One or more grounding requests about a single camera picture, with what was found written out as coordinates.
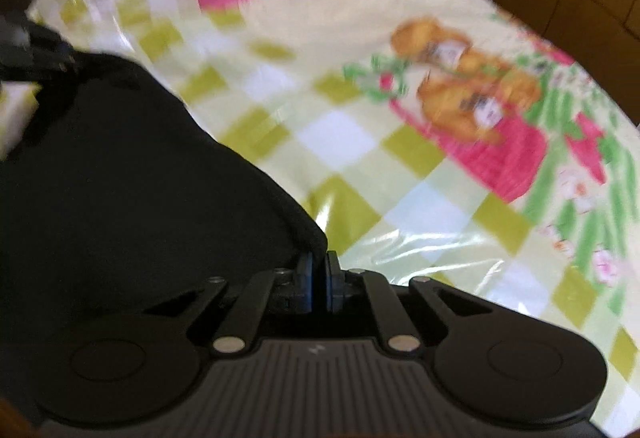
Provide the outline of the black pants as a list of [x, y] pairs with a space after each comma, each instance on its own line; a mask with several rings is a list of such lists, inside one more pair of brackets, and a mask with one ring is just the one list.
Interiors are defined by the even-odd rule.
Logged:
[[145, 418], [200, 376], [229, 286], [321, 258], [322, 230], [140, 65], [3, 67], [39, 86], [1, 166], [1, 339], [48, 415]]

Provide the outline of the colourful checked bed cover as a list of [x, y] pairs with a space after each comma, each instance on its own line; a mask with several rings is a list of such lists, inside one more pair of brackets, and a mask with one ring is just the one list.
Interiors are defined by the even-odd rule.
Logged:
[[349, 268], [431, 275], [588, 337], [639, 425], [639, 132], [490, 0], [32, 0], [262, 168]]

